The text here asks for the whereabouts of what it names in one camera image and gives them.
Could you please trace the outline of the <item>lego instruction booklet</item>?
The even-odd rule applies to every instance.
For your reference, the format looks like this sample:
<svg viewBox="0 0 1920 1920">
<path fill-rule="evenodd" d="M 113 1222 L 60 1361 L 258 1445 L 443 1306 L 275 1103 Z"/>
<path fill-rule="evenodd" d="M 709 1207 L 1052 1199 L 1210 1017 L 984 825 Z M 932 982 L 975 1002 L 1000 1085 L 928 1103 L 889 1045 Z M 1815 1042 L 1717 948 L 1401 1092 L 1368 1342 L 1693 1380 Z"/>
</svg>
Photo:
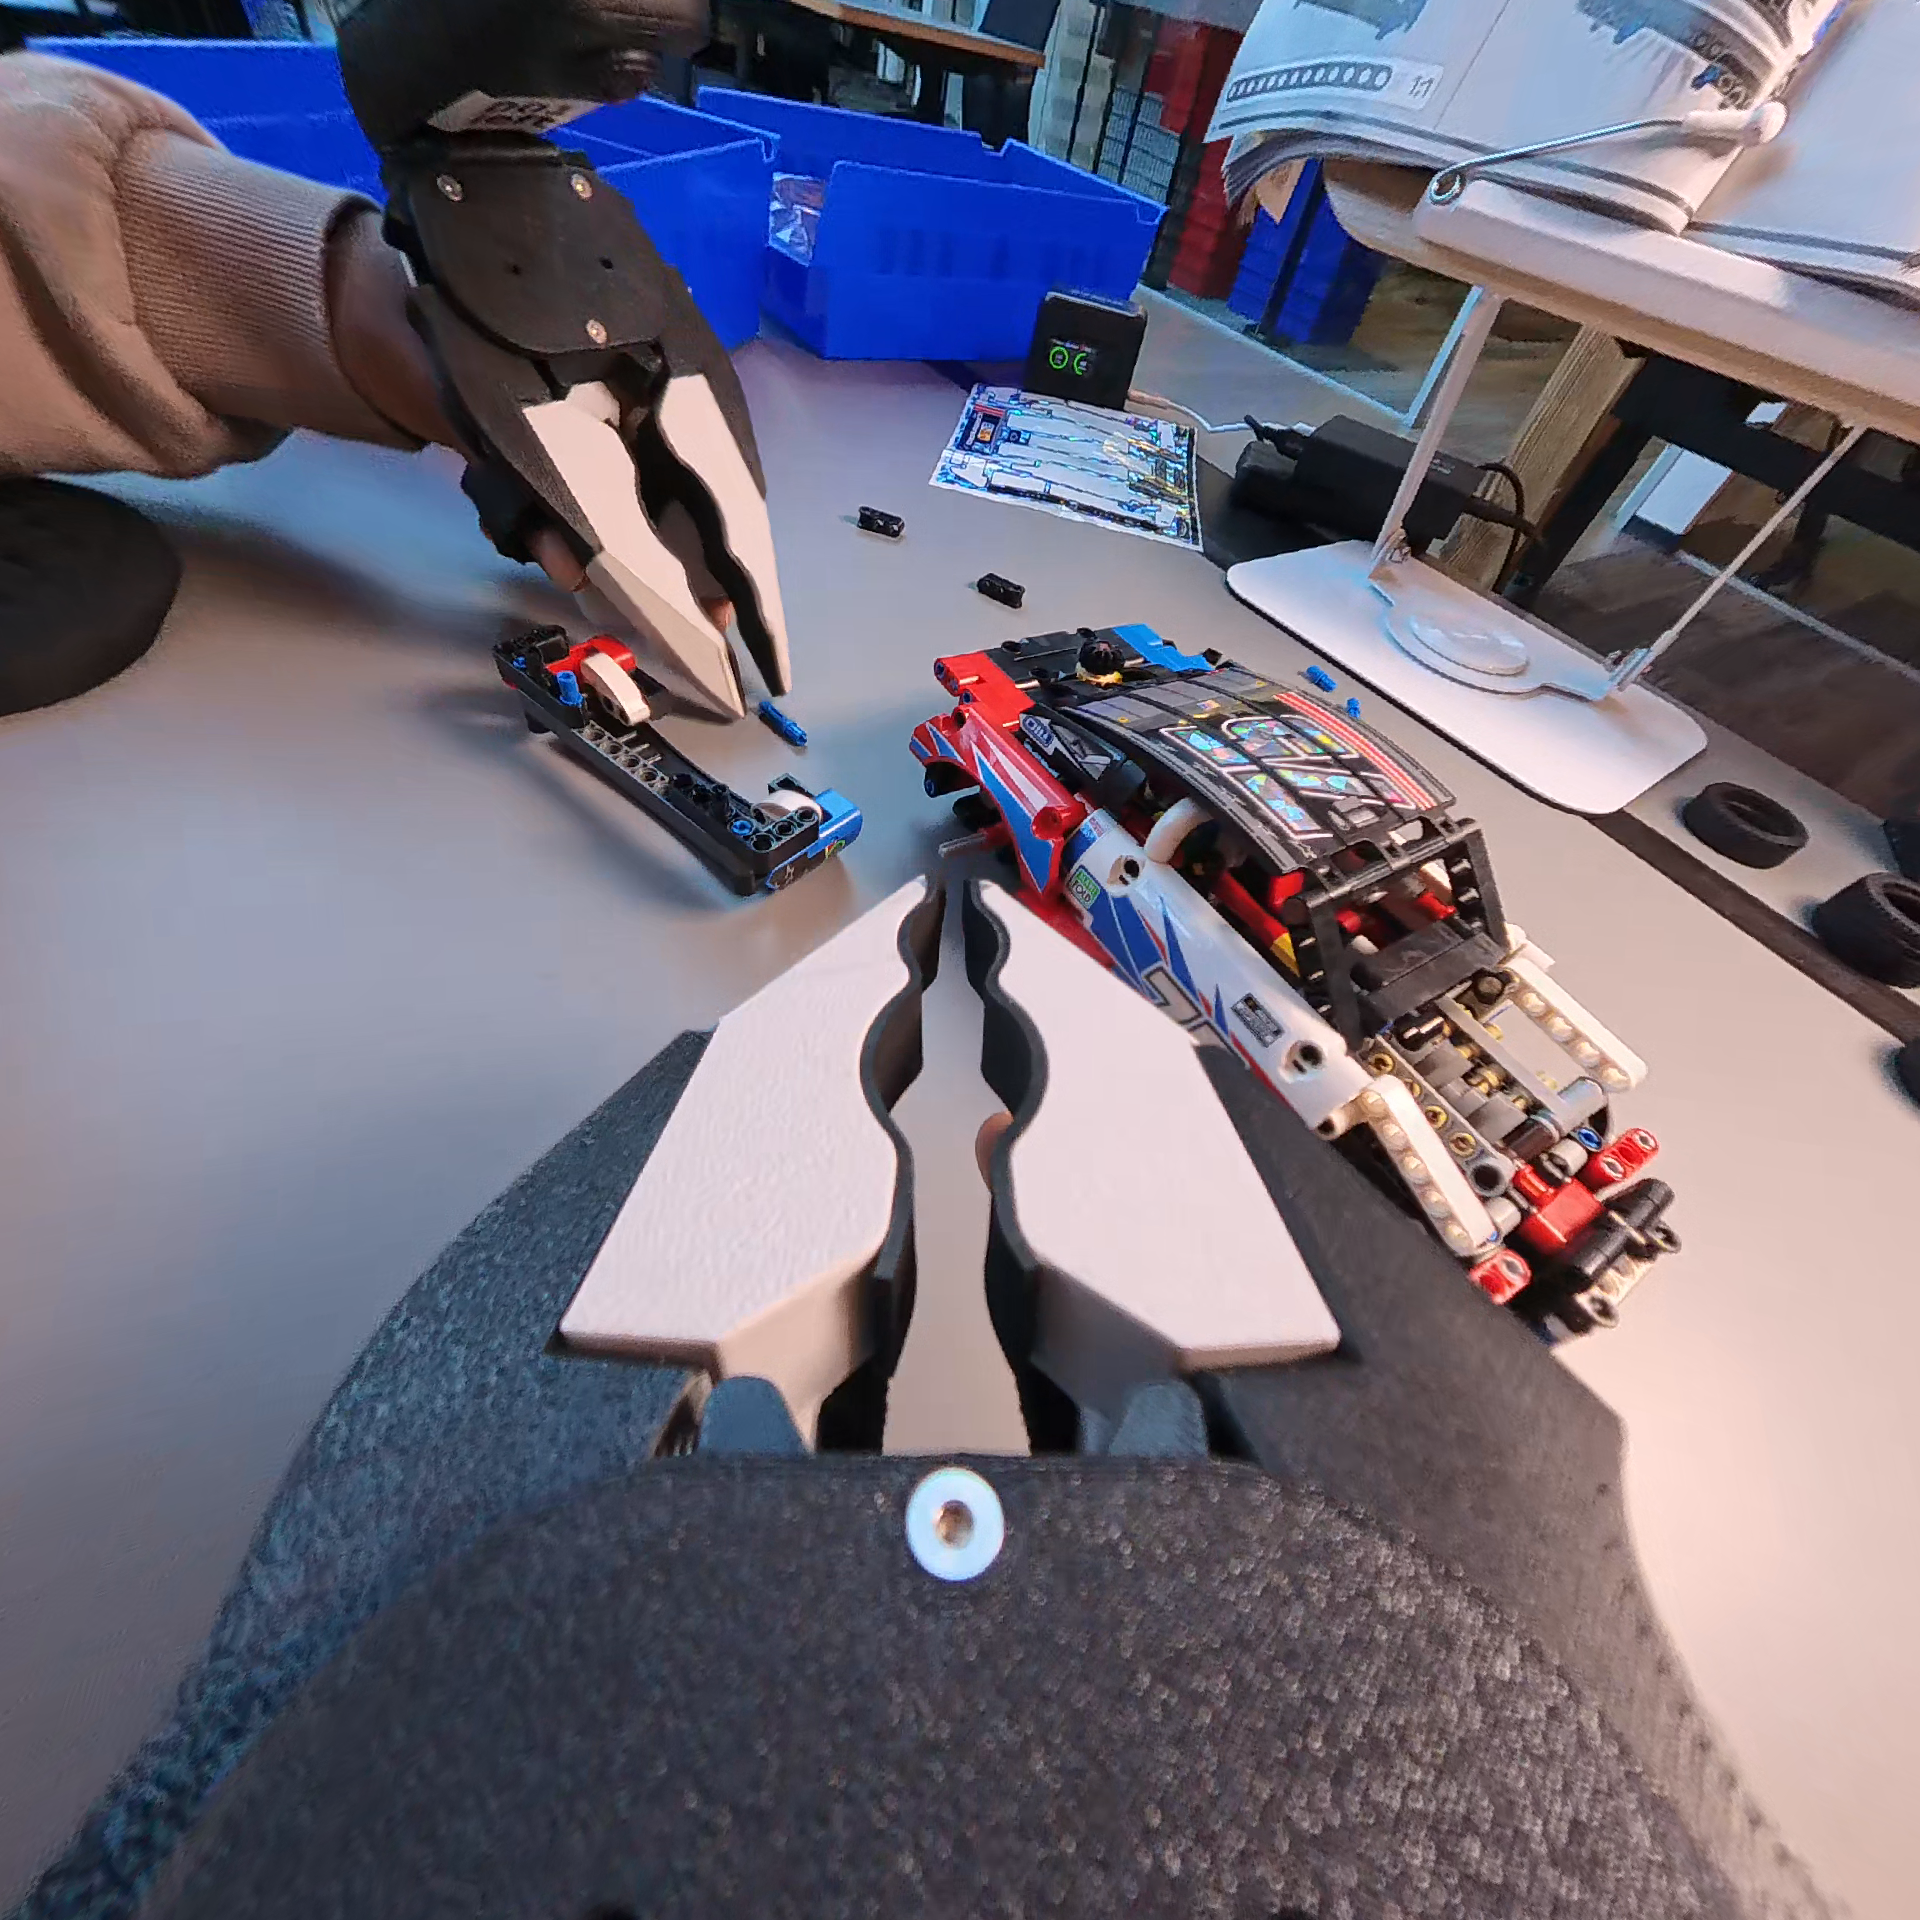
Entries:
<svg viewBox="0 0 1920 1920">
<path fill-rule="evenodd" d="M 1917 4 L 1261 4 L 1210 136 L 1231 204 L 1380 162 L 1915 304 Z"/>
</svg>

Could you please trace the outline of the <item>black lego chassis frame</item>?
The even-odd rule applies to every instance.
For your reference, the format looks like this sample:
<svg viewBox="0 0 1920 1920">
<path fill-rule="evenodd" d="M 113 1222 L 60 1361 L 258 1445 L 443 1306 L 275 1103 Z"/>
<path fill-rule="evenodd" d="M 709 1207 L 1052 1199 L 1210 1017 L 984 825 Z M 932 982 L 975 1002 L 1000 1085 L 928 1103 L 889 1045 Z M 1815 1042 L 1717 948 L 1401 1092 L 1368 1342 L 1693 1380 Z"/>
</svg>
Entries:
<svg viewBox="0 0 1920 1920">
<path fill-rule="evenodd" d="M 778 894 L 863 834 L 863 808 L 833 789 L 812 790 L 785 774 L 753 797 L 688 758 L 659 729 L 623 640 L 536 626 L 501 640 L 492 658 L 530 732 L 554 736 L 735 895 Z"/>
</svg>

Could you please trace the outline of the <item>person's left hand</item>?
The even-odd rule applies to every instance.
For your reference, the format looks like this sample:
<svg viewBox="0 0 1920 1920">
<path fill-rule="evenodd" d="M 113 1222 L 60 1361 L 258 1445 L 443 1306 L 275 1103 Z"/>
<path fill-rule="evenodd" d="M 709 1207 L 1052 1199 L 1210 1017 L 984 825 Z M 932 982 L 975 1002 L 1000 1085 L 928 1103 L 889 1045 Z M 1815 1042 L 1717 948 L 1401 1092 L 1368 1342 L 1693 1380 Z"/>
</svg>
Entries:
<svg viewBox="0 0 1920 1920">
<path fill-rule="evenodd" d="M 441 380 L 411 325 L 404 260 L 371 207 L 351 207 L 332 228 L 325 285 L 333 359 L 360 399 L 415 442 L 474 455 L 447 414 Z"/>
</svg>

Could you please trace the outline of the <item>wooden bench frame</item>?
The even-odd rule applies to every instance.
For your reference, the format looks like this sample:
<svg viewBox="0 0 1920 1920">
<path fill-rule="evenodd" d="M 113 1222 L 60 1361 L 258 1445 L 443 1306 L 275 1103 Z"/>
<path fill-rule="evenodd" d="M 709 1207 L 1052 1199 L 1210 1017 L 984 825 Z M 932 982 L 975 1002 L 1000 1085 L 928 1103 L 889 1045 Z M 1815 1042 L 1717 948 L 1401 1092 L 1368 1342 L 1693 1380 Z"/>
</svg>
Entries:
<svg viewBox="0 0 1920 1920">
<path fill-rule="evenodd" d="M 1544 396 L 1531 402 L 1501 465 L 1520 478 L 1520 512 L 1544 530 L 1572 481 L 1593 464 L 1612 433 L 1619 397 L 1641 370 L 1648 351 L 1640 342 L 1583 326 L 1547 374 Z M 1511 530 L 1482 525 L 1452 534 L 1435 551 L 1435 564 L 1452 578 L 1490 591 L 1501 578 Z"/>
</svg>

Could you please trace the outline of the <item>lego sticker sheet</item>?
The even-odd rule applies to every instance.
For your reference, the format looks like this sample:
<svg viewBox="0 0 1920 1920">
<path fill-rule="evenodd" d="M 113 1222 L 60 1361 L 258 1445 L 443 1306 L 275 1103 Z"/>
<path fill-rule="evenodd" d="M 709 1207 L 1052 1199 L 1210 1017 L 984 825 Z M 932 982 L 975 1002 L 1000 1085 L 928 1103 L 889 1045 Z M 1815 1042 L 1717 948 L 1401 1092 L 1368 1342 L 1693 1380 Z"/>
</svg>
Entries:
<svg viewBox="0 0 1920 1920">
<path fill-rule="evenodd" d="M 1199 551 L 1193 428 L 975 383 L 928 481 Z"/>
</svg>

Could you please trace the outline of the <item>black power adapter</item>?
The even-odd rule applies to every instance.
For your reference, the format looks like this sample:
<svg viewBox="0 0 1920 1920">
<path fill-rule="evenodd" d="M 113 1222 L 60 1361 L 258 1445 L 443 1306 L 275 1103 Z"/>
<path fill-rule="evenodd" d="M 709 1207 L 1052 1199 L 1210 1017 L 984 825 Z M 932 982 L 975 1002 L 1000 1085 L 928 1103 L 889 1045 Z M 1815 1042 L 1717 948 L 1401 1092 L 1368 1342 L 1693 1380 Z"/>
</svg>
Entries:
<svg viewBox="0 0 1920 1920">
<path fill-rule="evenodd" d="M 1401 478 L 1417 442 L 1353 416 L 1333 416 L 1315 428 L 1255 422 L 1233 471 L 1228 500 L 1269 520 L 1291 520 L 1331 540 L 1373 541 L 1401 490 Z M 1447 541 L 1460 520 L 1504 527 L 1516 540 L 1533 537 L 1525 490 L 1513 502 L 1482 490 L 1489 468 L 1440 450 L 1417 495 L 1399 517 L 1416 553 Z"/>
</svg>

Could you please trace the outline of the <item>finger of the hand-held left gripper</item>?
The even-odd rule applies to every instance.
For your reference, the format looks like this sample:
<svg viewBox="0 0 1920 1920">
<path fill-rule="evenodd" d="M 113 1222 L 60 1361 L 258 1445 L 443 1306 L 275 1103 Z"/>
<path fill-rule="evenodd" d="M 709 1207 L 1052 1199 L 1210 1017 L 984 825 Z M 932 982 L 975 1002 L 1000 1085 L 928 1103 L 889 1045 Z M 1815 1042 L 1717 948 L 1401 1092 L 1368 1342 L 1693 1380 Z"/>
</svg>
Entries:
<svg viewBox="0 0 1920 1920">
<path fill-rule="evenodd" d="M 655 527 L 620 433 L 620 402 L 604 380 L 525 408 L 587 544 L 585 600 L 620 626 L 640 669 L 709 714 L 746 713 L 731 641 L 709 622 L 683 562 Z"/>
<path fill-rule="evenodd" d="M 719 686 L 731 698 L 744 695 L 735 640 L 771 692 L 794 686 L 772 520 L 755 458 L 706 374 L 667 374 L 639 422 L 640 510 L 663 544 L 666 578 L 691 600 L 696 640 L 719 646 Z"/>
</svg>

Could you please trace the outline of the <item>stack of coloured crates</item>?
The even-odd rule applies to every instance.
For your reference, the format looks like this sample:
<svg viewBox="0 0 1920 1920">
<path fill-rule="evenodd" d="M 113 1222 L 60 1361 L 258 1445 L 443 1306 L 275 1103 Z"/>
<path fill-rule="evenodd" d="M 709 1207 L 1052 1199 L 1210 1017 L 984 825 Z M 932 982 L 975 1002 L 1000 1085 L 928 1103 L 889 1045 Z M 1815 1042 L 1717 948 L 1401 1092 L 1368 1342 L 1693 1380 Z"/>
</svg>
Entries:
<svg viewBox="0 0 1920 1920">
<path fill-rule="evenodd" d="M 1281 213 L 1239 214 L 1228 198 L 1228 142 L 1207 142 L 1242 31 L 1200 20 L 1159 29 L 1143 87 L 1161 130 L 1178 136 L 1156 264 L 1149 282 L 1223 302 L 1231 316 L 1279 345 L 1345 345 L 1372 302 L 1383 257 L 1339 226 L 1317 164 L 1306 167 Z"/>
</svg>

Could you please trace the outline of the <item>black device green display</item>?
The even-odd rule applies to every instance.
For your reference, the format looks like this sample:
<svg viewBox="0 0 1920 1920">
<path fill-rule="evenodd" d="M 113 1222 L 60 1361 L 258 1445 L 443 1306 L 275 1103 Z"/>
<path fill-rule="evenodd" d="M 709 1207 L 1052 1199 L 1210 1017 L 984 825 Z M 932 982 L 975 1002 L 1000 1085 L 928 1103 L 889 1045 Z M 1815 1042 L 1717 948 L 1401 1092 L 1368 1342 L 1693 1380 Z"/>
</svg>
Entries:
<svg viewBox="0 0 1920 1920">
<path fill-rule="evenodd" d="M 1055 289 L 1042 296 L 1024 356 L 1027 396 L 1125 414 L 1147 316 L 1139 304 Z"/>
</svg>

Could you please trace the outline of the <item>red blue lego car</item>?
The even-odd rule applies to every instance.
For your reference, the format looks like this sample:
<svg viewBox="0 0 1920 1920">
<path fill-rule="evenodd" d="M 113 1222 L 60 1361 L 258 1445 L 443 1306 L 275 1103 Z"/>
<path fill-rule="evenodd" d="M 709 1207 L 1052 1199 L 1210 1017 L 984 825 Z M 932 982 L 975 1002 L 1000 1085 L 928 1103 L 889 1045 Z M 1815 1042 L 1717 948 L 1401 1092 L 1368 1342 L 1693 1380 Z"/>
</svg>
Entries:
<svg viewBox="0 0 1920 1920">
<path fill-rule="evenodd" d="M 1677 1250 L 1644 1058 L 1506 916 L 1474 821 L 1353 704 L 1147 626 L 932 664 L 909 750 L 1044 924 L 1273 1088 L 1496 1305 L 1612 1327 Z"/>
</svg>

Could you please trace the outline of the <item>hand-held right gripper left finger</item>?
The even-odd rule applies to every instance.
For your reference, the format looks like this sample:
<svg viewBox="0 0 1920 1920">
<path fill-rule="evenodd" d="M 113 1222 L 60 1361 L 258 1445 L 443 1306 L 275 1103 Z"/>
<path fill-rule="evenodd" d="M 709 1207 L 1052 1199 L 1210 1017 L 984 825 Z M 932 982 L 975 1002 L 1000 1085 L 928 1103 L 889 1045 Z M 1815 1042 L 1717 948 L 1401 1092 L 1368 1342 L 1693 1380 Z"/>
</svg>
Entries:
<svg viewBox="0 0 1920 1920">
<path fill-rule="evenodd" d="M 576 1353 L 755 1376 L 879 1450 L 917 1296 L 914 1164 L 944 886 L 919 878 L 725 1015 L 561 1316 Z"/>
</svg>

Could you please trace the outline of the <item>blue plastic bin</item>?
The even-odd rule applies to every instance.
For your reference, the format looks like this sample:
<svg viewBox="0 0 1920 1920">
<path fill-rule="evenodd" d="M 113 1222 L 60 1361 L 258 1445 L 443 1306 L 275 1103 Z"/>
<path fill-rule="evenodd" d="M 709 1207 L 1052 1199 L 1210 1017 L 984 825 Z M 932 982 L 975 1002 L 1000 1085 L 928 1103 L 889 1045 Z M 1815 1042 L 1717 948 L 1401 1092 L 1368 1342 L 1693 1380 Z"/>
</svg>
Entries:
<svg viewBox="0 0 1920 1920">
<path fill-rule="evenodd" d="M 34 36 L 27 45 L 157 92 L 232 153 L 384 200 L 377 153 L 327 44 Z"/>
<path fill-rule="evenodd" d="M 840 361 L 1024 356 L 1040 302 L 1125 304 L 1165 209 L 1012 138 L 701 87 L 709 117 L 776 138 L 776 174 L 824 182 L 812 254 L 769 247 L 762 312 Z"/>
</svg>

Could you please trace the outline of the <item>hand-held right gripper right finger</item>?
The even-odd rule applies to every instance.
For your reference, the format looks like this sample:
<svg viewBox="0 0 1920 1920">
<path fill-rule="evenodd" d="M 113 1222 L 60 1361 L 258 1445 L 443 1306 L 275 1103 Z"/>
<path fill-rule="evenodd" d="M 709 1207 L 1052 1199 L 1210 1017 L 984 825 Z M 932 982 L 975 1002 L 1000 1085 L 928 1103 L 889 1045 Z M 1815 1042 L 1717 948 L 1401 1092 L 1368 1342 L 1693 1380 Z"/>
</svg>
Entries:
<svg viewBox="0 0 1920 1920">
<path fill-rule="evenodd" d="M 1338 1318 L 1186 1032 L 993 879 L 964 897 L 988 1149 L 988 1306 L 1027 1441 L 1139 1386 L 1321 1360 Z"/>
</svg>

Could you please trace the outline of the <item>white book stand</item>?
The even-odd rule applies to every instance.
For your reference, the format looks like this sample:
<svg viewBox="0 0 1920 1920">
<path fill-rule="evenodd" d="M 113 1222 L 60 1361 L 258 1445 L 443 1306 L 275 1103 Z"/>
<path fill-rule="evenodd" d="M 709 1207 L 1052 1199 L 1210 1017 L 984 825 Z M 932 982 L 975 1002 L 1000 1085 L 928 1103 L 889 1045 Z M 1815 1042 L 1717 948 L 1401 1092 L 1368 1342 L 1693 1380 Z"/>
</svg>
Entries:
<svg viewBox="0 0 1920 1920">
<path fill-rule="evenodd" d="M 1834 479 L 1868 431 L 1915 437 L 1915 326 L 1799 272 L 1506 185 L 1474 160 L 1411 168 L 1333 162 L 1345 224 L 1471 285 L 1424 431 L 1372 544 L 1319 544 L 1228 568 L 1231 591 L 1428 729 L 1575 813 L 1612 813 L 1705 750 L 1698 722 L 1644 687 L 1773 527 Z M 1786 502 L 1651 644 L 1599 658 L 1501 596 L 1417 560 L 1405 514 L 1504 298 L 1523 298 L 1746 386 L 1832 414 L 1843 433 Z"/>
</svg>

